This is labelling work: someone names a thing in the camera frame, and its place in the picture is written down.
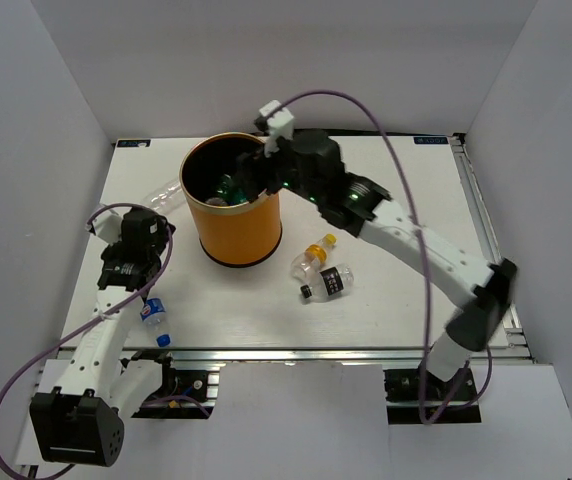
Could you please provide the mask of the green plastic bottle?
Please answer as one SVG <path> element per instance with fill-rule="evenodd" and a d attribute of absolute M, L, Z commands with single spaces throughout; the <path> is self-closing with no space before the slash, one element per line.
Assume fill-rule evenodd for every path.
<path fill-rule="evenodd" d="M 244 191 L 228 174 L 220 178 L 215 189 L 215 197 L 222 206 L 236 206 L 247 202 Z"/>

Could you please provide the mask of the red label red cap bottle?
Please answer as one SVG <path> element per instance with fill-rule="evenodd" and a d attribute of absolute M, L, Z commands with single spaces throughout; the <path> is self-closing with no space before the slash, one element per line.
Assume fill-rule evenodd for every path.
<path fill-rule="evenodd" d="M 206 203 L 207 205 L 216 206 L 216 207 L 226 207 L 226 206 L 228 205 L 228 203 L 227 203 L 224 199 L 222 199 L 222 198 L 220 198 L 220 197 L 211 197 L 211 198 L 208 198 L 208 199 L 205 201 L 205 203 Z"/>

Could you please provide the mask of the black label black cap bottle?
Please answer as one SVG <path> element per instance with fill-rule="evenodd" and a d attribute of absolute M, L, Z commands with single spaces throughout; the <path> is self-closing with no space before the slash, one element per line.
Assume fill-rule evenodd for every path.
<path fill-rule="evenodd" d="M 327 302 L 347 293 L 354 285 L 352 269 L 347 264 L 338 264 L 313 275 L 300 287 L 306 302 Z"/>

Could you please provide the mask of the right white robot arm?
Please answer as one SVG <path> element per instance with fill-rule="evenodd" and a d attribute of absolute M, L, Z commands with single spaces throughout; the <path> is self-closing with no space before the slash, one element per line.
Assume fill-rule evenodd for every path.
<path fill-rule="evenodd" d="M 390 253 L 436 286 L 456 307 L 431 344 L 419 390 L 438 399 L 473 353 L 483 351 L 513 301 L 518 268 L 467 254 L 419 226 L 390 193 L 374 181 L 347 171 L 341 149 L 321 130 L 279 137 L 236 159 L 233 180 L 249 201 L 287 189 L 314 204 L 330 225 Z"/>

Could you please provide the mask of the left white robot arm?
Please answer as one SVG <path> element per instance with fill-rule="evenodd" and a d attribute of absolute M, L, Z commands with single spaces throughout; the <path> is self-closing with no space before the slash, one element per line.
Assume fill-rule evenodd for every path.
<path fill-rule="evenodd" d="M 177 387 L 177 374 L 154 360 L 137 359 L 123 372 L 117 370 L 127 337 L 169 263 L 175 231 L 149 208 L 130 204 L 127 209 L 119 215 L 106 205 L 91 217 L 90 231 L 106 247 L 90 326 L 52 389 L 30 403 L 39 451 L 47 462 L 113 465 L 126 420 L 150 394 L 165 399 Z"/>

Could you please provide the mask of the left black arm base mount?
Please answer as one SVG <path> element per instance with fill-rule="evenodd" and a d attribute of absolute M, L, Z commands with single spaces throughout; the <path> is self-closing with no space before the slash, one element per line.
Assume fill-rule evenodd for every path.
<path fill-rule="evenodd" d="M 138 419 L 205 419 L 197 405 L 187 400 L 166 400 L 170 396 L 186 396 L 213 410 L 219 385 L 219 372 L 214 368 L 176 360 L 169 350 L 139 350 L 120 360 L 121 372 L 137 360 L 151 360 L 162 365 L 161 385 L 145 399 L 134 414 Z"/>

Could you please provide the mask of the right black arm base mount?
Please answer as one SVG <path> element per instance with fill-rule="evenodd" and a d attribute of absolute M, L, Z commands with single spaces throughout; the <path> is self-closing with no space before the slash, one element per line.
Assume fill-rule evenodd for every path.
<path fill-rule="evenodd" d="M 426 387 L 425 408 L 429 418 L 457 384 L 457 377 L 449 382 L 429 379 Z M 420 425 L 418 369 L 387 369 L 384 371 L 384 390 L 389 425 Z M 436 424 L 479 424 L 482 422 L 475 380 L 470 368 Z"/>

